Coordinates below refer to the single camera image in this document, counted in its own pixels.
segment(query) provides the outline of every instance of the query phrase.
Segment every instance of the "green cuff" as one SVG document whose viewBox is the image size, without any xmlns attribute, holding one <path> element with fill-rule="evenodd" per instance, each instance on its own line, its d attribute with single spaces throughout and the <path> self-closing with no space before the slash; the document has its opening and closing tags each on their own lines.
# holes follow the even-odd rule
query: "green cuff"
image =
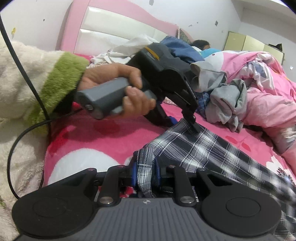
<svg viewBox="0 0 296 241">
<path fill-rule="evenodd" d="M 69 92 L 76 89 L 76 85 L 88 64 L 87 59 L 68 52 L 65 52 L 60 57 L 39 93 L 49 114 L 53 112 L 58 103 L 61 102 Z M 27 121 L 34 125 L 44 120 L 44 113 L 36 102 Z"/>
</svg>

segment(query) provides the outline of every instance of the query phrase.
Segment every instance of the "person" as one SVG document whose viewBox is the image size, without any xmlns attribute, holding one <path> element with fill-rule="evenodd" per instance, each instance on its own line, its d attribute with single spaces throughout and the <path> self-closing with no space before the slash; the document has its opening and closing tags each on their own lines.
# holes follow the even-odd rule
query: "person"
<svg viewBox="0 0 296 241">
<path fill-rule="evenodd" d="M 87 69 L 89 62 L 63 51 L 43 51 L 13 41 L 12 45 L 36 88 L 46 110 L 64 115 L 71 111 L 76 90 L 92 88 L 117 77 L 126 77 L 132 86 L 126 88 L 123 113 L 118 118 L 134 118 L 154 109 L 154 99 L 147 99 L 142 88 L 141 72 L 123 64 L 106 64 Z M 0 240 L 17 235 L 10 211 L 15 197 L 7 183 L 7 157 L 15 139 L 28 127 L 45 119 L 32 91 L 16 67 L 3 38 L 0 38 Z M 11 164 L 12 184 L 22 196 L 31 190 L 24 187 L 41 177 L 47 148 L 47 127 L 28 133 L 18 143 Z"/>
<path fill-rule="evenodd" d="M 193 41 L 190 45 L 195 46 L 195 47 L 199 48 L 200 50 L 206 50 L 206 49 L 211 48 L 211 45 L 208 41 L 201 40 L 201 39 Z"/>
</svg>

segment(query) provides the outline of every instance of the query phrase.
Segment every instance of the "circular cover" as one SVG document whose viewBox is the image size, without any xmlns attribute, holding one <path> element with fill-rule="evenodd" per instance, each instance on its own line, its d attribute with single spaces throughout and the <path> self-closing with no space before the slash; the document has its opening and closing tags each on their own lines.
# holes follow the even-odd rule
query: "circular cover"
<svg viewBox="0 0 296 241">
<path fill-rule="evenodd" d="M 13 206 L 12 218 L 18 230 L 26 235 L 50 239 L 81 230 L 93 211 L 92 202 L 81 190 L 60 186 L 53 193 L 44 191 L 24 196 Z"/>
<path fill-rule="evenodd" d="M 205 198 L 201 214 L 213 228 L 236 237 L 256 237 L 274 232 L 281 218 L 277 202 L 247 187 L 216 187 Z"/>
</svg>

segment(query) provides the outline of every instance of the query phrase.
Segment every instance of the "headboard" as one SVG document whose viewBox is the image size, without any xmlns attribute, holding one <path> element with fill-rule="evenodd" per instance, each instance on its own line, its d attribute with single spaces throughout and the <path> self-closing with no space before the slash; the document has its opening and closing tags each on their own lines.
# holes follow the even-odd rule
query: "headboard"
<svg viewBox="0 0 296 241">
<path fill-rule="evenodd" d="M 161 41 L 177 32 L 177 25 L 154 18 L 128 0 L 74 0 L 61 50 L 98 55 L 140 34 Z"/>
</svg>

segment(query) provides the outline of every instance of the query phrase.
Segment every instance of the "plaid fabric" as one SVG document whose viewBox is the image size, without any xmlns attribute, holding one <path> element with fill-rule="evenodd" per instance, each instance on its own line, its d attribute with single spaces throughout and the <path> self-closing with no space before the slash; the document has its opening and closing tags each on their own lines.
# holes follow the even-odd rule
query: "plaid fabric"
<svg viewBox="0 0 296 241">
<path fill-rule="evenodd" d="M 205 108 L 207 107 L 207 104 L 210 102 L 210 95 L 207 92 L 195 92 L 195 95 L 198 101 L 198 107 L 196 109 L 196 112 L 206 119 Z"/>
<path fill-rule="evenodd" d="M 296 188 L 239 149 L 200 126 L 197 133 L 185 120 L 135 152 L 137 184 L 146 197 L 155 197 L 151 186 L 157 165 L 176 165 L 187 172 L 207 168 L 271 195 L 281 206 L 282 217 L 275 235 L 280 240 L 296 240 Z"/>
</svg>

